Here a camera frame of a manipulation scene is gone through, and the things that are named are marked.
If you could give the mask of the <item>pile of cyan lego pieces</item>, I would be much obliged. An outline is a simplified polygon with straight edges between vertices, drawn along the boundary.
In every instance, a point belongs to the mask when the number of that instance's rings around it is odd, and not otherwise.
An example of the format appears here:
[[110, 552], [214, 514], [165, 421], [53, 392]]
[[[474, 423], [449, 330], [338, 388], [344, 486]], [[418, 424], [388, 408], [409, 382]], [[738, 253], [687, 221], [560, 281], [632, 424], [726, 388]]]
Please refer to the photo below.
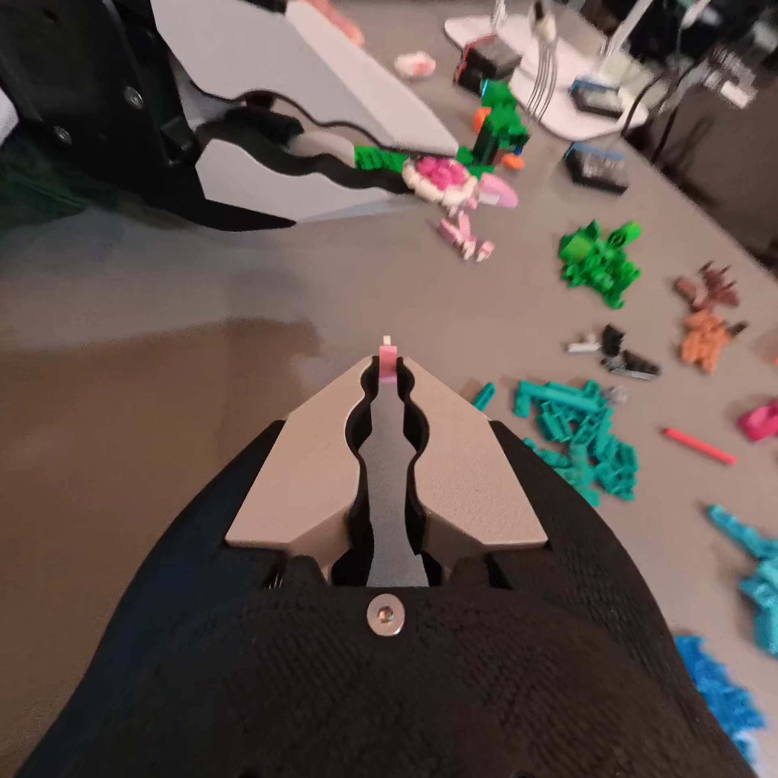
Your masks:
[[777, 658], [777, 539], [769, 539], [744, 524], [720, 505], [706, 509], [711, 523], [754, 559], [754, 570], [740, 591], [754, 608], [753, 633], [757, 646]]

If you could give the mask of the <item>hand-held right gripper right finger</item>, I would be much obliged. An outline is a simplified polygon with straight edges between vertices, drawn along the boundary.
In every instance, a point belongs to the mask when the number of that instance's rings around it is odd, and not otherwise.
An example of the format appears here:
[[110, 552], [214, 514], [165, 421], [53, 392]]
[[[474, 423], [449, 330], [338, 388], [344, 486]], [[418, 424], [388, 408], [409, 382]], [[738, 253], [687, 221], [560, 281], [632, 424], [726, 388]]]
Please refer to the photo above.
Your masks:
[[414, 449], [404, 516], [429, 586], [457, 562], [548, 540], [489, 418], [414, 360], [398, 358], [403, 433]]

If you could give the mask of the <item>pile of green lego pieces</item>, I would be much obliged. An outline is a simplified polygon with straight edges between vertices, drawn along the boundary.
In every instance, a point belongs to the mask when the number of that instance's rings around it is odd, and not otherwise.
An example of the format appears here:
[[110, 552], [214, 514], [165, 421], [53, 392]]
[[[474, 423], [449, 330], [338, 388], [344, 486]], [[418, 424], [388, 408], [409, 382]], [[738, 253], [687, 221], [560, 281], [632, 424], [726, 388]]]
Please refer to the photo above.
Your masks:
[[593, 220], [559, 240], [558, 258], [563, 263], [560, 278], [570, 287], [595, 291], [611, 310], [620, 310], [627, 289], [641, 277], [641, 269], [626, 248], [639, 238], [641, 226], [627, 222], [604, 235]]

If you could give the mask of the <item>red lego rod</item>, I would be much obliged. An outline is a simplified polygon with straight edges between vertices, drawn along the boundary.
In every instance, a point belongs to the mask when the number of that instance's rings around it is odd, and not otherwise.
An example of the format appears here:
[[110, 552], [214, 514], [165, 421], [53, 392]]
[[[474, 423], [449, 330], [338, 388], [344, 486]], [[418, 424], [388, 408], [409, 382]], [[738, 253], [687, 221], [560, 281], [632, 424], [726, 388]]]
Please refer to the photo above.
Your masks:
[[703, 440], [700, 440], [695, 436], [684, 433], [681, 430], [665, 427], [661, 429], [661, 433], [668, 440], [674, 441], [677, 444], [689, 449], [690, 451], [695, 451], [696, 453], [714, 460], [715, 462], [719, 462], [727, 466], [735, 465], [738, 462], [738, 458], [733, 454], [715, 447]]

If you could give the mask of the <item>cluster of pink petal pieces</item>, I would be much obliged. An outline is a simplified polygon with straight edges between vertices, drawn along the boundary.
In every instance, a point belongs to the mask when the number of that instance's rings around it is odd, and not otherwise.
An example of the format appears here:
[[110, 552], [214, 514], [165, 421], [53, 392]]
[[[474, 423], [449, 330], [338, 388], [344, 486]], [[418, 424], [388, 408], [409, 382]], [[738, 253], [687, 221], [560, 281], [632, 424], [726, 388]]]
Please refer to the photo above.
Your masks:
[[477, 264], [490, 258], [495, 246], [488, 240], [478, 239], [471, 228], [471, 218], [465, 210], [453, 210], [442, 218], [437, 227], [439, 235], [454, 248], [462, 260]]

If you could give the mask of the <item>person's left hand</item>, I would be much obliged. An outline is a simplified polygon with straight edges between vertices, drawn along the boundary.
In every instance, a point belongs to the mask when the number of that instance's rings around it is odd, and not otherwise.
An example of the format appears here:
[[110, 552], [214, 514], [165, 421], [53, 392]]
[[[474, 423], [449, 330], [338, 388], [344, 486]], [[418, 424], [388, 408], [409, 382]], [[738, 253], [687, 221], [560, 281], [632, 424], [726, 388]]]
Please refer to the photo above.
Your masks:
[[306, 1], [316, 11], [322, 14], [334, 27], [342, 32], [352, 43], [364, 47], [365, 38], [360, 28], [346, 15], [341, 13], [330, 1]]

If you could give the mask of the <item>pile of orange lego pieces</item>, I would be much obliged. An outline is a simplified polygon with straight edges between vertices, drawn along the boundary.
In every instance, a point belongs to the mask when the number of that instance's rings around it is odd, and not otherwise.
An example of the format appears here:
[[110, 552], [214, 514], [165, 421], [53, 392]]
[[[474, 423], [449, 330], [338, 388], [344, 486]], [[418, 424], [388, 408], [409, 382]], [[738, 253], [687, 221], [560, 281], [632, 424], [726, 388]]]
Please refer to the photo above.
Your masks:
[[710, 310], [701, 309], [687, 316], [684, 326], [687, 332], [680, 345], [680, 360], [712, 374], [724, 346], [732, 338], [725, 319]]

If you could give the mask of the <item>pile of blue lego pieces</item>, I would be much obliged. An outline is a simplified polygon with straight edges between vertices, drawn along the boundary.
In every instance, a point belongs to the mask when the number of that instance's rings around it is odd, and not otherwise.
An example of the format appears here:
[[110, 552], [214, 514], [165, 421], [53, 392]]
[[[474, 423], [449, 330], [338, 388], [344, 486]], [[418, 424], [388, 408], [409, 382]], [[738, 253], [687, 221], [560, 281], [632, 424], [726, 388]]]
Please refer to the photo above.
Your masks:
[[706, 651], [703, 638], [676, 635], [674, 642], [710, 713], [746, 762], [757, 769], [759, 746], [756, 734], [765, 729], [765, 718], [754, 705], [752, 694], [731, 680], [725, 665]]

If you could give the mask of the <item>small clear pink packet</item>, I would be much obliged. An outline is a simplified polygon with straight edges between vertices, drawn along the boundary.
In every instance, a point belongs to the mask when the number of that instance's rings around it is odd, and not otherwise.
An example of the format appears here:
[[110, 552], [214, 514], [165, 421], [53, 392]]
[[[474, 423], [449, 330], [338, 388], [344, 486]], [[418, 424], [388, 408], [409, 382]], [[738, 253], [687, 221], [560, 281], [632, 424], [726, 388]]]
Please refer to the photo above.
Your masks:
[[428, 79], [436, 71], [436, 59], [425, 51], [403, 53], [394, 60], [394, 71], [409, 82]]

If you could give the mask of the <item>pile of pink lego pieces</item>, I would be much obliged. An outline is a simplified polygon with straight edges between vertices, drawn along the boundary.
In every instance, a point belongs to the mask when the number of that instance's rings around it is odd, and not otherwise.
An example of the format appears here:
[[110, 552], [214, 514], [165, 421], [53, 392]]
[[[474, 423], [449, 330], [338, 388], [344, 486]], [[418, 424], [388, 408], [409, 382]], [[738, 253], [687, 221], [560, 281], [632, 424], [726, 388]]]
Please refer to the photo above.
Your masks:
[[777, 398], [741, 415], [736, 427], [751, 442], [777, 436]]

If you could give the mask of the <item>black lego wedge plate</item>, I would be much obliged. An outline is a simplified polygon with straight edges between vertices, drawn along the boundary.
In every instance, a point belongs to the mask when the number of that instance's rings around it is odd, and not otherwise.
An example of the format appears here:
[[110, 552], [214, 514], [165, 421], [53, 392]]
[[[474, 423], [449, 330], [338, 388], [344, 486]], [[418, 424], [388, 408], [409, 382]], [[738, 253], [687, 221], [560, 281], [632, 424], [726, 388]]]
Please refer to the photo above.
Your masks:
[[628, 350], [623, 350], [618, 355], [605, 355], [601, 366], [610, 374], [636, 380], [652, 381], [662, 375], [658, 365]]

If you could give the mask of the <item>green lego leaf build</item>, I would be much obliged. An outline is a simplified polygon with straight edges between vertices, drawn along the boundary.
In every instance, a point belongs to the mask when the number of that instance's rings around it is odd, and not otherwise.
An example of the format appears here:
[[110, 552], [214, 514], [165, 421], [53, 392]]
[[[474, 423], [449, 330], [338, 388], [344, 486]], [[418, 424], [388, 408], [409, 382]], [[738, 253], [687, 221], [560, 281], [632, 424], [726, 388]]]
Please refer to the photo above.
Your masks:
[[[510, 86], [502, 81], [486, 80], [481, 83], [481, 106], [473, 117], [476, 133], [471, 148], [461, 146], [455, 160], [480, 178], [483, 173], [493, 173], [496, 167], [511, 170], [524, 167], [523, 151], [529, 141], [528, 128], [517, 111], [517, 100]], [[357, 170], [402, 171], [408, 154], [390, 152], [376, 147], [357, 145], [354, 162]]]

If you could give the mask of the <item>black battery blue trim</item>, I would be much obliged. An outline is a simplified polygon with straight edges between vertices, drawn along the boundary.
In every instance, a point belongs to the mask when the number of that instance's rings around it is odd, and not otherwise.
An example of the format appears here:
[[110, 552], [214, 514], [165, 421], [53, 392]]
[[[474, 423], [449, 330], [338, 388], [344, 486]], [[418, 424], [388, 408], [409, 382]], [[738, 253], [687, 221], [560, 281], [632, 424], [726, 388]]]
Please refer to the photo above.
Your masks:
[[621, 195], [628, 189], [626, 160], [618, 152], [574, 142], [562, 161], [572, 182], [581, 187], [614, 195]]
[[614, 121], [624, 113], [624, 104], [617, 86], [575, 79], [568, 94], [575, 108], [581, 113]]

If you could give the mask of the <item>pink white lego flower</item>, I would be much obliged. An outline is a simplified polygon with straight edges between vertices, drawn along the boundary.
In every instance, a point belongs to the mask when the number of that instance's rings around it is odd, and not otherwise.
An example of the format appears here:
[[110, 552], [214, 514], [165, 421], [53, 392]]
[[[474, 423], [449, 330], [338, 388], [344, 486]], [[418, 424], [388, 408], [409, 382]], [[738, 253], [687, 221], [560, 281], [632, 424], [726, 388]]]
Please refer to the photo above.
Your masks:
[[425, 156], [403, 161], [402, 180], [415, 196], [449, 212], [471, 211], [479, 205], [514, 209], [516, 191], [489, 170], [479, 174], [456, 161]]

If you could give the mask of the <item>pile of dark brown lego pieces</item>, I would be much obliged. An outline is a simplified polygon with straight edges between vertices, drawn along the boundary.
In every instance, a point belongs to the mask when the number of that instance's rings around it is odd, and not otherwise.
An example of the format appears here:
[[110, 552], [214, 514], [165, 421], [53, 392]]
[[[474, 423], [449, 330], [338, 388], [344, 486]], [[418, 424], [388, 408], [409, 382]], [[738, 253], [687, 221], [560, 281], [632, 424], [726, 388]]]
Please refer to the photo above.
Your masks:
[[679, 276], [672, 284], [673, 291], [687, 304], [691, 324], [686, 324], [687, 336], [693, 332], [712, 331], [723, 328], [725, 333], [733, 338], [743, 333], [749, 326], [748, 322], [740, 321], [728, 324], [716, 311], [720, 307], [737, 308], [740, 303], [737, 282], [729, 280], [727, 273], [731, 266], [715, 269], [713, 262], [706, 263], [698, 271], [699, 280]]

